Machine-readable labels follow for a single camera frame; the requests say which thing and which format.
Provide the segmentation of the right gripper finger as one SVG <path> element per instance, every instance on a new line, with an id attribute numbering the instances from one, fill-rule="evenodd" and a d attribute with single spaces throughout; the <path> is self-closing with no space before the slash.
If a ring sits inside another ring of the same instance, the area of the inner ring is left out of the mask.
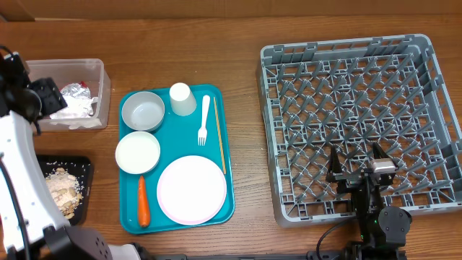
<path id="1" fill-rule="evenodd" d="M 390 157 L 388 154 L 385 153 L 383 148 L 377 142 L 372 143 L 372 153 L 373 153 L 373 158 L 375 160 L 379 160 L 379 159 L 390 160 L 394 164 L 395 169 L 396 170 L 398 169 L 398 164 L 393 160 L 392 157 Z"/>
<path id="2" fill-rule="evenodd" d="M 336 147 L 333 145 L 331 146 L 329 164 L 328 164 L 328 174 L 340 174 L 342 173 L 342 166 L 339 161 L 338 152 Z"/>

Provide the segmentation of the white napkin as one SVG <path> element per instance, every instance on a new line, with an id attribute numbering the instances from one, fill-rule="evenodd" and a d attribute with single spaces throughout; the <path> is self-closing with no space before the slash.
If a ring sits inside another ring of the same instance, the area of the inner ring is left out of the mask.
<path id="1" fill-rule="evenodd" d="M 93 118 L 92 105 L 98 101 L 97 97 L 72 97 L 64 95 L 67 106 L 51 115 L 51 125 L 65 125 L 69 129 L 95 128 L 102 126 L 100 119 Z"/>

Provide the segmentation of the foil wrapper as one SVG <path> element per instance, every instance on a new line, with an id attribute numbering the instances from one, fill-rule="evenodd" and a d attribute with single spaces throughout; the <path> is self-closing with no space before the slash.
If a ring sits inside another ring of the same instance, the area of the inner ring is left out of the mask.
<path id="1" fill-rule="evenodd" d="M 63 96 L 70 96 L 79 99 L 90 99 L 91 92 L 89 87 L 84 82 L 71 83 L 61 89 Z"/>

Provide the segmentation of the grey bowl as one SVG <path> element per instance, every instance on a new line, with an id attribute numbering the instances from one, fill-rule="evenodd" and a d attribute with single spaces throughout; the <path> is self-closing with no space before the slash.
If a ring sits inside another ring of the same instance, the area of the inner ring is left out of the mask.
<path id="1" fill-rule="evenodd" d="M 162 98 L 153 92 L 136 92 L 123 102 L 121 116 L 125 125 L 135 131 L 154 131 L 165 114 Z"/>

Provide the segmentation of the white bowl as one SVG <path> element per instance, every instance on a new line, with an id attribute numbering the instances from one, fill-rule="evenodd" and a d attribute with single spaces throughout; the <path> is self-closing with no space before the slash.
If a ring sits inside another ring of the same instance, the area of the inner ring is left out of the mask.
<path id="1" fill-rule="evenodd" d="M 129 174 L 143 174 L 154 169 L 160 161 L 160 143 L 145 131 L 134 131 L 123 137 L 115 149 L 118 167 Z"/>

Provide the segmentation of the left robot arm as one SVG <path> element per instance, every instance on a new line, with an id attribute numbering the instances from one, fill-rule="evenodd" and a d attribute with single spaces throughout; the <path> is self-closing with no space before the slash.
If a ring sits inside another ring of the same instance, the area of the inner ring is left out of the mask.
<path id="1" fill-rule="evenodd" d="M 51 78 L 30 81 L 17 52 L 1 47 L 1 224 L 8 259 L 143 259 L 129 243 L 106 243 L 72 226 L 56 206 L 33 145 L 39 120 L 67 106 Z"/>

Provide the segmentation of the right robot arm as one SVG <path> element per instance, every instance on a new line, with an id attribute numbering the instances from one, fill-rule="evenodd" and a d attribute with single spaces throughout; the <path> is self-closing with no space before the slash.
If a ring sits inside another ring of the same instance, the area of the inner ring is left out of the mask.
<path id="1" fill-rule="evenodd" d="M 331 148 L 326 180 L 337 184 L 339 194 L 351 197 L 354 219 L 358 221 L 360 241 L 350 241 L 335 259 L 405 259 L 412 216 L 406 210 L 385 206 L 380 189 L 393 183 L 397 164 L 382 147 L 372 144 L 373 159 L 356 173 L 345 173 L 335 147 Z"/>

